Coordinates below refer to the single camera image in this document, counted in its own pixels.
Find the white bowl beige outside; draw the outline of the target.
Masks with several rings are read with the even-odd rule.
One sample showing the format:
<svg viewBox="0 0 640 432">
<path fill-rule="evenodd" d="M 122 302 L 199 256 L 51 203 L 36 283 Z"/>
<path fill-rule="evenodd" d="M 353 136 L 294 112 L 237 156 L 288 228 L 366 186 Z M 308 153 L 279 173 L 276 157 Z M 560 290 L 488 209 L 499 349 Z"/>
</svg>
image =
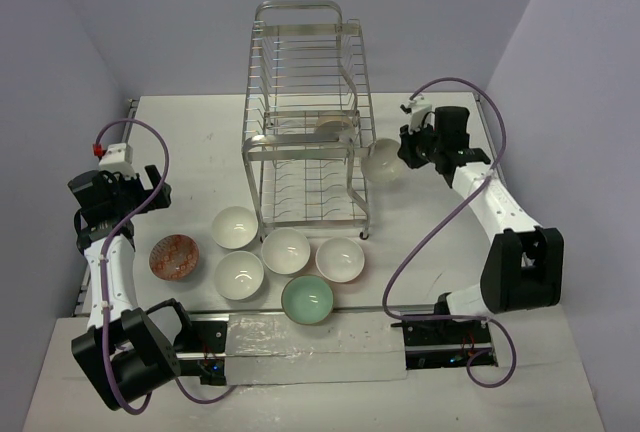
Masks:
<svg viewBox="0 0 640 432">
<path fill-rule="evenodd" d="M 316 121 L 316 134 L 355 135 L 353 118 L 346 113 L 322 114 Z"/>
</svg>

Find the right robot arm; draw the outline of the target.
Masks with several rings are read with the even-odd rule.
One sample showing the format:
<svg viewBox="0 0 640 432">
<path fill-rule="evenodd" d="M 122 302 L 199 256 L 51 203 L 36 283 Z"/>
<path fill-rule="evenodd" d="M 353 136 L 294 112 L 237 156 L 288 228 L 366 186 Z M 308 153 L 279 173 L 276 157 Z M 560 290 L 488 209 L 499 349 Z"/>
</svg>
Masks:
<svg viewBox="0 0 640 432">
<path fill-rule="evenodd" d="M 470 201 L 490 249 L 479 282 L 444 293 L 436 302 L 435 334 L 446 343 L 469 330 L 468 318 L 555 306 L 561 298 L 564 239 L 531 218 L 491 169 L 481 148 L 470 146 L 464 107 L 401 108 L 410 122 L 400 129 L 398 157 L 411 169 L 435 166 L 447 185 Z"/>
</svg>

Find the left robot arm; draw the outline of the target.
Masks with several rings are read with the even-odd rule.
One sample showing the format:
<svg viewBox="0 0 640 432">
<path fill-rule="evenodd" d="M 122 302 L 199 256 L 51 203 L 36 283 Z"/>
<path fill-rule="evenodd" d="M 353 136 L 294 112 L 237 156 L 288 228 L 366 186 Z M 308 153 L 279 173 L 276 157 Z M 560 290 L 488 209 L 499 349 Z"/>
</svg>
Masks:
<svg viewBox="0 0 640 432">
<path fill-rule="evenodd" d="M 154 165 L 145 172 L 151 188 L 138 176 L 106 170 L 84 172 L 68 183 L 79 204 L 76 245 L 95 287 L 87 330 L 73 339 L 72 355 L 104 404 L 130 415 L 142 414 L 153 391 L 180 377 L 176 351 L 193 343 L 196 329 L 175 299 L 148 309 L 136 301 L 132 219 L 171 204 L 168 172 Z M 177 316 L 159 328 L 150 316 L 164 308 Z"/>
</svg>

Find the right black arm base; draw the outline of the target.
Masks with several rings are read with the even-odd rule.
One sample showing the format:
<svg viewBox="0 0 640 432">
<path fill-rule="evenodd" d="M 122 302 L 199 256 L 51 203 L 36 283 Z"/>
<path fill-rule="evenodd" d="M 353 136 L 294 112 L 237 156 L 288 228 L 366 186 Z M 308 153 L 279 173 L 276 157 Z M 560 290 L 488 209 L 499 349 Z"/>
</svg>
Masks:
<svg viewBox="0 0 640 432">
<path fill-rule="evenodd" d="M 395 320 L 391 327 L 402 332 L 407 370 L 465 368 L 478 353 L 473 366 L 497 365 L 491 333 L 481 321 Z"/>
</svg>

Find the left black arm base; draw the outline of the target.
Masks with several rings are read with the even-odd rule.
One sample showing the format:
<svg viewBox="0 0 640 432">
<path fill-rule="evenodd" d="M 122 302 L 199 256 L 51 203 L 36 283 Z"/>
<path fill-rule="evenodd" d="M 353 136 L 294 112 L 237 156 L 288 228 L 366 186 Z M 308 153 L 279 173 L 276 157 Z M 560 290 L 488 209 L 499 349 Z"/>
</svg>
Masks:
<svg viewBox="0 0 640 432">
<path fill-rule="evenodd" d="M 227 319 L 180 318 L 181 329 L 173 341 L 181 377 L 197 377 L 201 385 L 225 386 Z"/>
</svg>

